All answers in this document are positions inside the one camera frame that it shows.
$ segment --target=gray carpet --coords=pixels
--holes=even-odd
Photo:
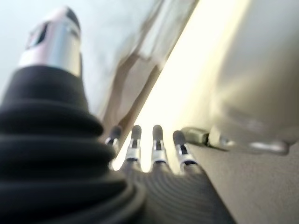
[[[299,145],[285,157],[190,147],[237,223],[299,223]]]

